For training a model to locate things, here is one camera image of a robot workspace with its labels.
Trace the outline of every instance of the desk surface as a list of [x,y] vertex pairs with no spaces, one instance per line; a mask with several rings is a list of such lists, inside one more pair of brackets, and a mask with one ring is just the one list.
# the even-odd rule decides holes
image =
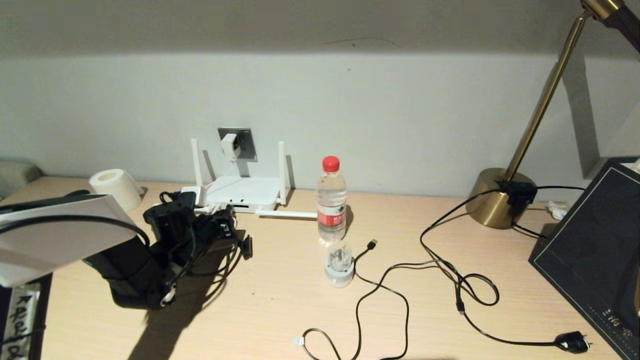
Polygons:
[[[158,202],[160,191],[175,191],[180,185],[142,185],[148,192],[129,216],[151,235],[142,213]],[[62,196],[81,188],[88,188],[85,179],[43,177],[3,204]],[[287,209],[313,211],[313,196],[295,190]],[[353,220],[345,240],[355,254],[372,238],[379,241],[358,263],[360,274],[379,279],[394,263],[428,260],[418,235],[460,199],[350,193],[348,202]],[[81,261],[56,271],[42,358],[305,359],[292,339],[310,327],[326,331],[341,356],[351,358],[357,345],[356,301],[372,286],[357,279],[343,289],[326,283],[322,265],[326,249],[318,244],[314,221],[248,214],[238,214],[237,219],[238,228],[253,236],[254,257],[240,262],[223,290],[202,310],[192,293],[180,291],[176,304],[150,315],[122,309],[111,300],[107,283]],[[551,222],[546,212],[530,210],[520,223],[540,231]],[[552,341],[560,333],[579,330],[593,342],[579,359],[619,359],[527,262],[535,239],[490,229],[463,216],[431,231],[426,242],[459,271],[485,274],[499,287],[500,302],[493,307],[480,306],[464,295],[467,313],[481,329],[516,341]],[[406,359],[578,358],[556,348],[505,345],[479,334],[456,311],[452,283],[437,269],[394,270],[385,285],[410,301]],[[476,288],[481,297],[492,299],[487,286]],[[361,359],[402,352],[404,303],[399,297],[377,292],[362,302],[360,319]],[[307,344],[321,359],[335,359],[321,335],[310,334]]]

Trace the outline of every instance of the water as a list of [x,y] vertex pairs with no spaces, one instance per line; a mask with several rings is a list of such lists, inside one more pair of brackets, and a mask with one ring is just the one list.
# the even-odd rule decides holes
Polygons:
[[[329,246],[341,240],[347,225],[347,185],[340,171],[324,172],[317,183],[318,234],[320,243]],[[323,223],[321,213],[328,215]]]

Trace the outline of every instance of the wall outlet plate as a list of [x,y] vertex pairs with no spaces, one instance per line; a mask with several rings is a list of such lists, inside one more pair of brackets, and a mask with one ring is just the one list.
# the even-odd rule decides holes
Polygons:
[[240,155],[238,159],[258,160],[253,145],[253,136],[251,129],[243,127],[219,127],[218,134],[220,140],[224,139],[227,134],[236,134],[238,143],[240,144]]

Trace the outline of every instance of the white tissue roll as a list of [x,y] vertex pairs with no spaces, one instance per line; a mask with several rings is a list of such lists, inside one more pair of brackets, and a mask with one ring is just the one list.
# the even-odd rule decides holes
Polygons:
[[98,172],[89,178],[89,185],[96,193],[110,193],[124,210],[140,205],[143,190],[126,171],[114,168]]

